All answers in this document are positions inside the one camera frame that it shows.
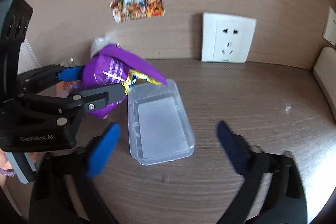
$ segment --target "electrical socket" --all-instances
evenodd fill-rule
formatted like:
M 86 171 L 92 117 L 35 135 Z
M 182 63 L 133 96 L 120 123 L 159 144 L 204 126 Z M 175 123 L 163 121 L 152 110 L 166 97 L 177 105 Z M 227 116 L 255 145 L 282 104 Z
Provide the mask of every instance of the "electrical socket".
M 204 13 L 201 61 L 244 63 L 255 25 L 251 18 Z

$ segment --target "screw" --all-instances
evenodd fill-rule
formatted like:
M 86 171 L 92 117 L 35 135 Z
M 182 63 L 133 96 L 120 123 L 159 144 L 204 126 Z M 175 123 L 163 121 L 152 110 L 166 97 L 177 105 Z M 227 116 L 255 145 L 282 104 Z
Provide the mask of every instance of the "screw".
M 256 145 L 251 145 L 250 149 L 252 152 L 258 153 L 258 154 L 263 152 L 263 150 L 259 146 L 256 146 Z
M 58 118 L 58 119 L 57 119 L 56 124 L 57 124 L 58 126 L 63 126 L 63 125 L 65 125 L 67 122 L 68 122 L 67 118 L 61 117 L 61 118 Z
M 82 96 L 80 96 L 80 95 L 74 95 L 74 96 L 72 97 L 72 99 L 74 99 L 75 101 L 77 101 L 77 100 L 82 99 Z
M 89 106 L 87 107 L 89 110 L 94 110 L 95 105 L 94 104 L 89 104 Z

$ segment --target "black robotic claw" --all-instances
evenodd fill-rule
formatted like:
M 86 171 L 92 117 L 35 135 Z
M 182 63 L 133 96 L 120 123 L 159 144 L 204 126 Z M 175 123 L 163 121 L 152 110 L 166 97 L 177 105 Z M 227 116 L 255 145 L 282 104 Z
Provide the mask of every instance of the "black robotic claw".
M 91 179 L 103 171 L 119 136 L 119 125 L 110 124 L 101 136 L 93 138 L 85 148 L 57 157 L 52 156 L 51 153 L 45 154 L 31 194 L 28 223 L 118 224 Z M 78 216 L 64 175 L 73 178 L 74 186 L 89 220 Z M 0 215 L 4 223 L 27 223 L 14 210 L 1 187 Z
M 23 183 L 34 180 L 35 167 L 18 153 L 75 147 L 85 114 L 125 96 L 121 84 L 77 91 L 68 98 L 38 95 L 58 82 L 80 80 L 84 68 L 50 65 L 17 75 L 32 13 L 24 0 L 0 0 L 0 148 L 10 153 L 7 158 Z
M 274 155 L 258 146 L 249 146 L 225 122 L 219 123 L 217 135 L 236 172 L 245 177 L 236 198 L 217 224 L 307 224 L 305 192 L 289 151 Z M 246 220 L 264 173 L 273 174 L 268 194 L 259 215 Z

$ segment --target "hand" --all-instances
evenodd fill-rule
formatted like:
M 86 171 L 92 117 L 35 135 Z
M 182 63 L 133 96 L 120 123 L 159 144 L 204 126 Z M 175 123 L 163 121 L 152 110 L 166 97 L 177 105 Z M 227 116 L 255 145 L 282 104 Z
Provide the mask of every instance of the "hand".
M 36 162 L 39 156 L 39 153 L 38 152 L 29 153 L 29 156 L 33 162 Z M 2 151 L 1 149 L 0 149 L 0 169 L 3 169 L 3 170 L 12 169 L 12 165 L 10 164 L 10 162 L 7 160 L 5 156 L 5 152 Z
M 0 149 L 0 169 L 8 170 L 12 169 L 12 165 L 9 163 L 5 156 L 5 152 Z

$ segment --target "light switch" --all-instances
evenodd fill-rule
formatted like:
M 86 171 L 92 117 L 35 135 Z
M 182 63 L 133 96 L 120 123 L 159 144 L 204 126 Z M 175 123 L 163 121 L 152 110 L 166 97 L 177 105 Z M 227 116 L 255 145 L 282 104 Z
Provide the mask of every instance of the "light switch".
M 328 40 L 332 45 L 336 44 L 336 13 L 329 7 L 329 16 L 325 24 L 323 37 Z

